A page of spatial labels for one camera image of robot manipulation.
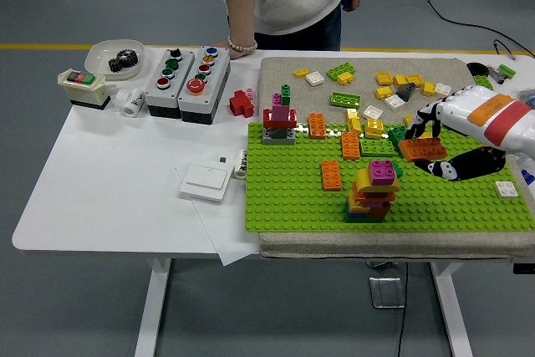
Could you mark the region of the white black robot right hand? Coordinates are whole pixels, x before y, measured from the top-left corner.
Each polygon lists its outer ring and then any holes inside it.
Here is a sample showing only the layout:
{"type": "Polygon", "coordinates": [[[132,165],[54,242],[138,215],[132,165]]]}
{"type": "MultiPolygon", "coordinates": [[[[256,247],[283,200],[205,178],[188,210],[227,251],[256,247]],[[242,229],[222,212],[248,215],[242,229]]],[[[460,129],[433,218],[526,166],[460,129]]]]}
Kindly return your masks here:
{"type": "Polygon", "coordinates": [[[429,122],[434,138],[445,126],[481,143],[448,161],[415,161],[415,166],[433,176],[464,181],[500,171],[507,154],[534,157],[534,109],[486,87],[467,86],[418,110],[405,138],[420,136],[429,122]]]}

